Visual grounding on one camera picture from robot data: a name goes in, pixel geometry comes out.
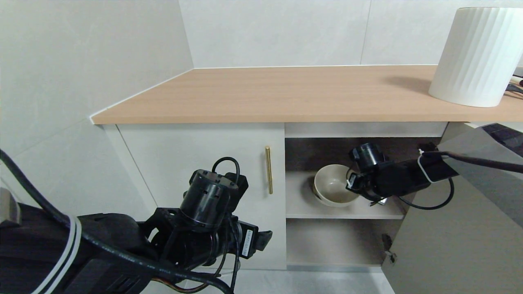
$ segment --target cabinet shelf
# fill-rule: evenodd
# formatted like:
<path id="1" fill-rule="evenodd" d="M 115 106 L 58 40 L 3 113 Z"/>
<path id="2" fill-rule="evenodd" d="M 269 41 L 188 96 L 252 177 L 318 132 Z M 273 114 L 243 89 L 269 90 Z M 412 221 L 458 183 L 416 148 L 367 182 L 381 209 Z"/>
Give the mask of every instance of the cabinet shelf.
<path id="1" fill-rule="evenodd" d="M 287 219 L 287 265 L 378 267 L 383 249 L 366 220 Z"/>
<path id="2" fill-rule="evenodd" d="M 369 206 L 369 201 L 358 197 L 347 207 L 328 207 L 314 199 L 311 182 L 316 172 L 285 173 L 288 219 L 398 219 L 405 212 L 394 201 L 386 205 Z"/>

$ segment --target bowl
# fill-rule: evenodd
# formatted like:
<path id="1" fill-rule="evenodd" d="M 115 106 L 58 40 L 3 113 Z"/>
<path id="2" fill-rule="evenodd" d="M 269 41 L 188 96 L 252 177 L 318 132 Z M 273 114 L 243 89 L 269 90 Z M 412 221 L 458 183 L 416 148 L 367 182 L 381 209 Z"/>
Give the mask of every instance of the bowl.
<path id="1" fill-rule="evenodd" d="M 341 164 L 322 167 L 314 176 L 312 185 L 316 199 L 331 207 L 345 207 L 356 200 L 359 195 L 345 189 L 348 171 L 349 168 Z"/>

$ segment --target white cylindrical container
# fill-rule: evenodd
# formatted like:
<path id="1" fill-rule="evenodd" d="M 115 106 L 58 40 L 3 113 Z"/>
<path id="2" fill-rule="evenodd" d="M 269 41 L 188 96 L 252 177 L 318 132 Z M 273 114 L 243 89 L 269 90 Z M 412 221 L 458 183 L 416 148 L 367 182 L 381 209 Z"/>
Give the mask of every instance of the white cylindrical container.
<path id="1" fill-rule="evenodd" d="M 523 8 L 459 8 L 429 94 L 494 107 L 523 54 Z"/>

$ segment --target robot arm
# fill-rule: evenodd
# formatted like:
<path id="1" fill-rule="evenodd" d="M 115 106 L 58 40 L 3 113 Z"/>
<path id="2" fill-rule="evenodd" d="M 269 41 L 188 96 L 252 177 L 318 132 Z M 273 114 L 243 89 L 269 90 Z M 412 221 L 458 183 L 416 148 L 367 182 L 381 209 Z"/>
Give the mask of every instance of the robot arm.
<path id="1" fill-rule="evenodd" d="M 34 293 L 38 287 L 41 291 L 36 293 L 139 294 L 151 280 L 182 293 L 198 292 L 208 285 L 232 293 L 239 258 L 248 259 L 263 251 L 272 237 L 271 231 L 260 232 L 257 226 L 233 215 L 248 183 L 231 157 L 218 160 L 212 171 L 195 171 L 179 208 L 157 208 L 145 222 L 116 213 L 80 216 L 80 226 L 73 228 L 74 222 L 45 200 L 7 154 L 0 150 L 0 155 L 42 207 L 18 204 L 2 190 L 0 293 Z M 225 160 L 235 163 L 235 173 L 215 172 Z M 73 229 L 80 228 L 82 238 L 78 238 L 79 246 L 74 245 L 77 252 L 67 251 Z M 71 261 L 69 268 L 63 260 L 65 265 L 51 275 L 64 251 L 67 262 Z M 229 253 L 235 255 L 231 286 L 217 279 Z M 220 256 L 214 274 L 192 272 L 198 266 L 213 265 Z M 203 284 L 192 289 L 176 286 L 185 279 Z"/>
<path id="2" fill-rule="evenodd" d="M 372 203 L 398 196 L 411 205 L 401 197 L 449 179 L 448 201 L 425 208 L 437 209 L 450 202 L 451 178 L 461 175 L 523 227 L 523 133 L 495 123 L 465 132 L 438 148 L 425 145 L 419 149 L 424 152 L 417 160 L 396 163 L 376 145 L 354 148 L 349 156 L 359 172 L 347 175 L 347 189 Z"/>

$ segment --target white tiled wall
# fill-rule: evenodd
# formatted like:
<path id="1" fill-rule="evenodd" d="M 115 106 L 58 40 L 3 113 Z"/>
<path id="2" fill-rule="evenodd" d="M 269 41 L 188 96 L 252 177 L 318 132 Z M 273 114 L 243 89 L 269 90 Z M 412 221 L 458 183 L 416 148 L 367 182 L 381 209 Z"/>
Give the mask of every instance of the white tiled wall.
<path id="1" fill-rule="evenodd" d="M 359 64 L 370 0 L 180 0 L 199 67 Z"/>
<path id="2" fill-rule="evenodd" d="M 437 64 L 456 9 L 522 0 L 180 0 L 196 68 Z"/>
<path id="3" fill-rule="evenodd" d="M 0 2 L 1 147 L 59 209 L 155 208 L 92 113 L 192 68 L 177 1 Z M 11 174 L 2 185 L 33 203 Z"/>
<path id="4" fill-rule="evenodd" d="M 0 13 L 12 156 L 192 68 L 176 1 L 2 1 Z"/>
<path id="5" fill-rule="evenodd" d="M 523 7 L 523 1 L 372 0 L 361 63 L 437 64 L 456 10 L 473 6 Z"/>

